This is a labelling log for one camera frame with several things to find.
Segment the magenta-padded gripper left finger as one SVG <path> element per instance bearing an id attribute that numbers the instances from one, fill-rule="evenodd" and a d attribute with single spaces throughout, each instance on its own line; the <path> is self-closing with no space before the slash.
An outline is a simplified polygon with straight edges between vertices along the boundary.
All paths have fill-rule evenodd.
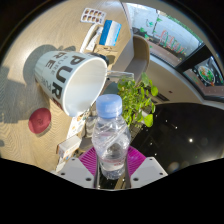
<path id="1" fill-rule="evenodd" d="M 96 188 L 98 183 L 98 158 L 94 148 L 71 157 L 59 171 L 59 176 L 84 188 Z"/>

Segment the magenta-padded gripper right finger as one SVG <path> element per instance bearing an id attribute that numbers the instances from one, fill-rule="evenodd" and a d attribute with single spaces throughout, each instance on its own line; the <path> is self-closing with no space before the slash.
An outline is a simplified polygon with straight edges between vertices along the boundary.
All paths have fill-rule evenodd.
<path id="1" fill-rule="evenodd" d="M 134 147 L 129 147 L 126 158 L 126 187 L 140 188 L 167 176 L 154 157 L 146 157 Z"/>

